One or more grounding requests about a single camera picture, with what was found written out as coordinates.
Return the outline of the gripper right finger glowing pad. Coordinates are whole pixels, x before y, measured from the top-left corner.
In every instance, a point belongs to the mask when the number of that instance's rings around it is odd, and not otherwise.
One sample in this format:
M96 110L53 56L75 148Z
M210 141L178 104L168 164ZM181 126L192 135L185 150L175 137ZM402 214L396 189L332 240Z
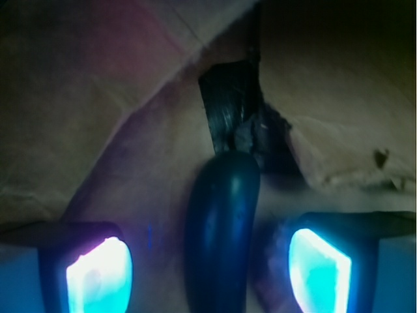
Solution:
M288 268L301 312L415 312L416 215L306 213L291 224Z

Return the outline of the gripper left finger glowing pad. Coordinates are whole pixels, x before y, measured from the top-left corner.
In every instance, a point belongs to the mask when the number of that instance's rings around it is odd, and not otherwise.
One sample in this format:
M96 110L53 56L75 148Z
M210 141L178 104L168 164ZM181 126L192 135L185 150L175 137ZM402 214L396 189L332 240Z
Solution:
M2 312L126 312L132 281L114 223L1 225Z

